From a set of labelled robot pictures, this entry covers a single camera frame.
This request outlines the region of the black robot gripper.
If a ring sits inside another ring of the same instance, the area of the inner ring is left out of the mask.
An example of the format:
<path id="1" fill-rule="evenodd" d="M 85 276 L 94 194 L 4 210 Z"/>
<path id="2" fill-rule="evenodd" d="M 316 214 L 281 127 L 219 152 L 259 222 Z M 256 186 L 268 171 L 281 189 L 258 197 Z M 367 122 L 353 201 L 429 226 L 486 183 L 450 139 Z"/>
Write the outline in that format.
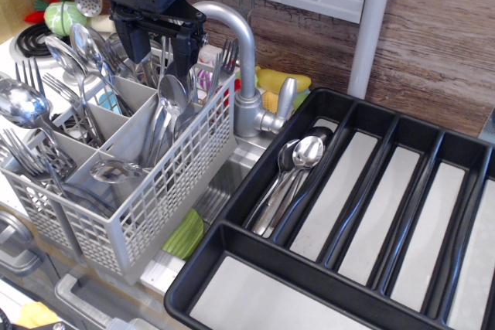
<path id="1" fill-rule="evenodd" d="M 185 79 L 196 65 L 199 51 L 207 40 L 203 24 L 206 15 L 187 0 L 109 0 L 111 18 L 119 39 L 134 63 L 140 63 L 150 54 L 148 32 L 172 37 L 172 62 L 166 74 Z M 175 23 L 192 24 L 180 26 Z"/>

